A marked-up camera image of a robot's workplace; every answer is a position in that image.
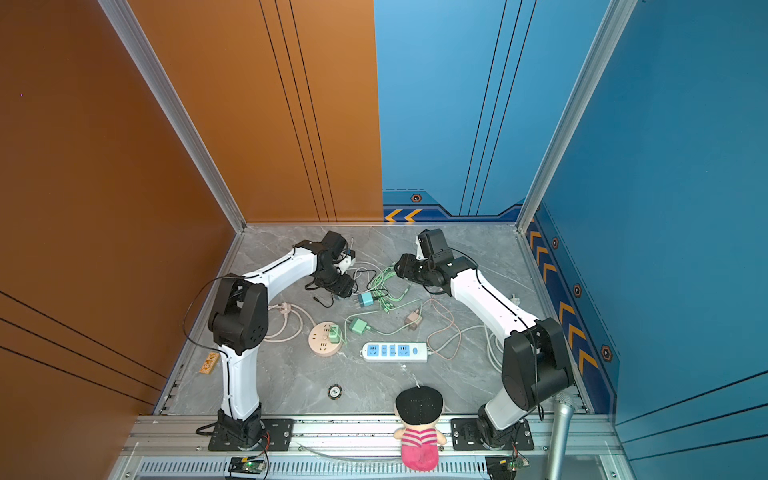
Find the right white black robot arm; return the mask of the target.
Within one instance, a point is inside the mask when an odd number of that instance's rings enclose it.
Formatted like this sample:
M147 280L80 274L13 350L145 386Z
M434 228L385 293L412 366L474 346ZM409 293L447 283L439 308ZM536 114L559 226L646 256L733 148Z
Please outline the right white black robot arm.
M416 244L415 254L403 254L395 264L397 276L454 298L503 342L502 389L479 408L477 419L480 441L501 449L519 421L575 384L562 326L504 297L473 259L448 245L440 229L420 232Z

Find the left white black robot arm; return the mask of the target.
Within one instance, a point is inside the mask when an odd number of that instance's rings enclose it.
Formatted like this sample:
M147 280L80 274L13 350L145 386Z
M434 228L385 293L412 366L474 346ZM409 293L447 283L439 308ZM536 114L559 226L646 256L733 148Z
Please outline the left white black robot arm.
M320 241L295 244L287 254L260 269L220 279L208 329L223 362L223 398L209 450L253 450L266 434L256 375L271 300L305 277L316 287L348 298L355 282L347 269L354 259L347 240L329 231Z

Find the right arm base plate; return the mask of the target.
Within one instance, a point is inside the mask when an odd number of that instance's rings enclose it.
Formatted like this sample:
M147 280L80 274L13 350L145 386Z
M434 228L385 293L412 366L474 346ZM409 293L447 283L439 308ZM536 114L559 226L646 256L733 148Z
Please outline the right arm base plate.
M526 419L498 430L489 420L453 418L450 421L453 448L456 451L516 450L533 451L535 448L529 422Z

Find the light green charger adapter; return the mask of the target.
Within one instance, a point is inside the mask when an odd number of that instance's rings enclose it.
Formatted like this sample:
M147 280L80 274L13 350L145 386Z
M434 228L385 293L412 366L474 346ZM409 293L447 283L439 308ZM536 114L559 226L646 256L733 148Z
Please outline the light green charger adapter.
M328 340L331 344L339 344L343 341L341 329L338 325L332 324L328 327Z

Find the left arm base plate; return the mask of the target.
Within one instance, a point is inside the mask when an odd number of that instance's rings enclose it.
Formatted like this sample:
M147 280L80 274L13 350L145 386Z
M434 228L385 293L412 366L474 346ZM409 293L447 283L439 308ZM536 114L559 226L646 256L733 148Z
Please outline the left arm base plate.
M207 449L213 452L285 452L290 447L293 427L292 419L241 421L225 418L216 422Z

